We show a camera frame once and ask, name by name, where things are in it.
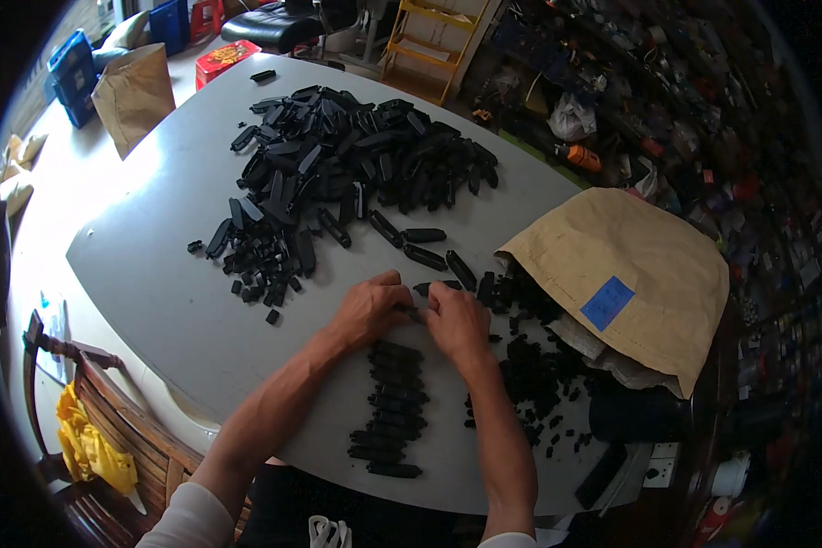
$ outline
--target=blue label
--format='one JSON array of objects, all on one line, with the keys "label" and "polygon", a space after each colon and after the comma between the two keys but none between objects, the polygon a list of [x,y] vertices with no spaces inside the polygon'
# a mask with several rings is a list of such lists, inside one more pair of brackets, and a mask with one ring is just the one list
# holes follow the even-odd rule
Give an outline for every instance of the blue label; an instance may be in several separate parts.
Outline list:
[{"label": "blue label", "polygon": [[624,310],[633,295],[634,292],[630,288],[620,279],[612,276],[581,308],[581,313],[602,332]]}]

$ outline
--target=forearm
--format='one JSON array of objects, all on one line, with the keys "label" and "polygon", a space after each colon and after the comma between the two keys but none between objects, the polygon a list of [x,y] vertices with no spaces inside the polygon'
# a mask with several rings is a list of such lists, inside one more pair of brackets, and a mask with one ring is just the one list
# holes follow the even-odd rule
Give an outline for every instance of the forearm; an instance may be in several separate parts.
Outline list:
[{"label": "forearm", "polygon": [[475,411],[481,474],[490,508],[482,540],[502,532],[535,537],[538,484],[533,453],[508,399],[496,357],[490,354],[478,360],[476,375],[466,379],[466,384]]},{"label": "forearm", "polygon": [[220,428],[191,481],[216,495],[232,519],[240,515],[258,468],[298,430],[342,351],[334,337],[318,332]]}]

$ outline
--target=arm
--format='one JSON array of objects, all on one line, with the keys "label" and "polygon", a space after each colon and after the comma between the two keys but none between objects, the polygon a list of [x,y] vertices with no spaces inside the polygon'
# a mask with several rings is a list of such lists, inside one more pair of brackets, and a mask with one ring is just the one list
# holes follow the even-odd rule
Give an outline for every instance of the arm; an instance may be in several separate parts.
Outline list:
[{"label": "arm", "polygon": [[271,375],[222,425],[190,481],[208,488],[237,520],[259,466],[301,425],[331,367],[397,323],[396,303],[413,306],[399,273],[391,270],[347,292],[329,325]]},{"label": "arm", "polygon": [[471,293],[433,281],[429,310],[422,311],[422,318],[469,387],[489,506],[482,541],[506,532],[535,538],[536,465],[487,342],[490,312]]}]

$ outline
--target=tile floor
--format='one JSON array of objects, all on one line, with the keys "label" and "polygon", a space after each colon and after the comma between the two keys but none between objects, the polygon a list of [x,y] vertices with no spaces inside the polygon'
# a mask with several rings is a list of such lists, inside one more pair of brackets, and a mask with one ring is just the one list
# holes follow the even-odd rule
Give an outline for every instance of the tile floor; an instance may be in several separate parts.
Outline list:
[{"label": "tile floor", "polygon": [[[224,44],[221,38],[210,38],[168,60],[177,107],[195,93],[195,60]],[[351,64],[347,70],[377,77]],[[7,391],[32,460],[40,455],[24,402],[20,336],[27,329],[41,290],[60,293],[66,299],[72,339],[119,356],[127,371],[110,370],[110,376],[166,428],[193,449],[206,453],[219,425],[171,394],[143,365],[98,312],[66,260],[67,248],[79,226],[119,197],[99,177],[121,164],[112,139],[97,117],[81,130],[75,129],[57,101],[46,108],[33,127],[32,134],[40,133],[48,133],[49,138],[32,171],[34,193],[14,235],[9,325],[0,341]],[[37,415],[50,453],[60,451],[54,433],[58,429],[55,403],[62,389],[37,369]]]}]

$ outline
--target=red stool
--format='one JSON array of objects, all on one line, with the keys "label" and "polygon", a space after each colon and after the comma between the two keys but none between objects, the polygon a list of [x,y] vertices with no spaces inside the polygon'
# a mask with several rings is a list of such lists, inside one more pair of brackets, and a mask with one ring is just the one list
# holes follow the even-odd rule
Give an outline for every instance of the red stool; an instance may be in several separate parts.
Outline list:
[{"label": "red stool", "polygon": [[204,84],[235,66],[235,64],[260,51],[262,51],[262,48],[252,42],[238,40],[228,46],[220,47],[206,55],[202,55],[195,62],[195,91],[203,88]]},{"label": "red stool", "polygon": [[195,42],[203,33],[222,30],[224,9],[221,0],[199,0],[192,6],[192,21],[189,23],[189,37]]}]

